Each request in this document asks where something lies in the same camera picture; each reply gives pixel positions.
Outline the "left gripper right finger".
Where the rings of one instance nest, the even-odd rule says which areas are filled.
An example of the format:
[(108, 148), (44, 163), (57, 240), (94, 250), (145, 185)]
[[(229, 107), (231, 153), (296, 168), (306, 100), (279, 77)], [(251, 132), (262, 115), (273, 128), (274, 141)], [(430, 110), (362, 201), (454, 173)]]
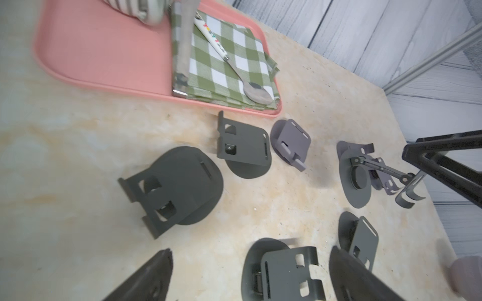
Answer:
[(331, 249), (329, 271), (337, 300), (403, 300), (356, 258), (337, 246)]

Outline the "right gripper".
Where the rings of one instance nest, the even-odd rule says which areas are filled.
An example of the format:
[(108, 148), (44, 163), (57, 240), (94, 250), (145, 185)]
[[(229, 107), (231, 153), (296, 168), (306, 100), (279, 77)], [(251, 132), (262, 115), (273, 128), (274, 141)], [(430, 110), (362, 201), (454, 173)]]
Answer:
[(481, 149), (481, 130), (419, 138), (404, 147), (402, 159), (481, 207), (481, 172), (447, 156)]

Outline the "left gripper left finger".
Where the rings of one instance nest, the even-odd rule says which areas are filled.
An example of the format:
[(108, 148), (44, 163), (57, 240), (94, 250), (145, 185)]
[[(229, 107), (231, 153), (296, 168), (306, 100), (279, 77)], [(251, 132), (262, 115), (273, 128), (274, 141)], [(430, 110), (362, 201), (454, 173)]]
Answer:
[(173, 273), (173, 253), (156, 253), (104, 300), (166, 300)]

